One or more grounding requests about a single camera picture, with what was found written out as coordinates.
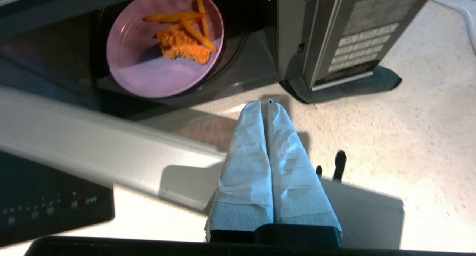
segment chicken tender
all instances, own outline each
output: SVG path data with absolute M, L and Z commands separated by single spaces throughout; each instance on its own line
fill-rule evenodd
M 195 60 L 200 64 L 205 64 L 210 59 L 210 50 L 197 43 L 197 41 L 181 30 L 162 36 L 160 46 L 162 54 L 172 60 L 177 57 L 183 57 Z

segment microwave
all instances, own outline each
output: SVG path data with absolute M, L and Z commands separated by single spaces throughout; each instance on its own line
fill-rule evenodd
M 133 95 L 109 72 L 107 36 L 131 1 L 0 0 L 0 84 L 127 119 L 277 82 L 305 103 L 391 90 L 401 79 L 379 61 L 427 0 L 212 0 L 219 59 L 165 98 Z

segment wrinkled white fabric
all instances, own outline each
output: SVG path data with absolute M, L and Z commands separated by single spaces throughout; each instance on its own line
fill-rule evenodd
M 280 104 L 269 102 L 266 126 L 275 223 L 332 226 L 342 232 L 296 129 Z
M 257 101 L 240 114 L 205 230 L 210 239 L 211 230 L 255 231 L 272 222 L 271 169 Z

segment purple plate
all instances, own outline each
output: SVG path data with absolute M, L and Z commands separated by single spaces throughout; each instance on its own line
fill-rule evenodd
M 223 45 L 223 19 L 211 0 L 203 0 L 210 40 L 218 49 L 201 65 L 193 60 L 170 60 L 161 55 L 153 36 L 171 24 L 144 22 L 151 14 L 192 12 L 197 0 L 134 0 L 117 17 L 107 38 L 107 63 L 114 79 L 129 92 L 159 98 L 183 92 L 211 70 Z

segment french fry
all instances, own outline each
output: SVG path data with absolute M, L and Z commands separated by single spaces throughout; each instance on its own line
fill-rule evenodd
M 191 25 L 197 24 L 197 20 L 196 20 L 196 19 L 190 19 L 190 20 L 188 20 L 188 22 L 189 22 Z M 158 39 L 158 38 L 161 38 L 162 36 L 164 36 L 164 35 L 167 34 L 167 33 L 170 33 L 170 32 L 176 31 L 176 30 L 180 30 L 180 29 L 183 29 L 182 24 L 175 24 L 175 25 L 173 25 L 173 26 L 167 27 L 167 28 L 164 29 L 163 31 L 158 32 L 158 33 L 155 35 L 155 37 Z
M 213 45 L 213 43 L 211 43 L 204 36 L 202 36 L 202 34 L 200 34 L 200 32 L 198 32 L 196 29 L 194 29 L 192 27 L 192 25 L 187 20 L 185 20 L 183 17 L 180 17 L 179 21 L 180 21 L 180 24 L 182 24 L 182 26 L 186 29 L 186 31 L 188 31 L 190 34 L 192 34 L 192 36 L 194 36 L 198 41 L 200 41 L 202 44 L 207 46 L 209 49 L 216 52 L 215 45 Z
M 203 17 L 202 17 L 203 36 L 207 40 L 210 40 L 208 24 L 207 24 L 207 16 L 205 15 L 205 8 L 203 6 L 203 1 L 202 0 L 197 0 L 197 5 L 199 6 L 199 12 L 203 14 Z
M 182 12 L 182 13 L 170 13 L 170 14 L 153 14 L 151 16 L 144 17 L 146 22 L 160 22 L 160 23 L 174 23 L 178 22 L 180 17 L 184 19 L 202 18 L 204 14 L 195 12 Z

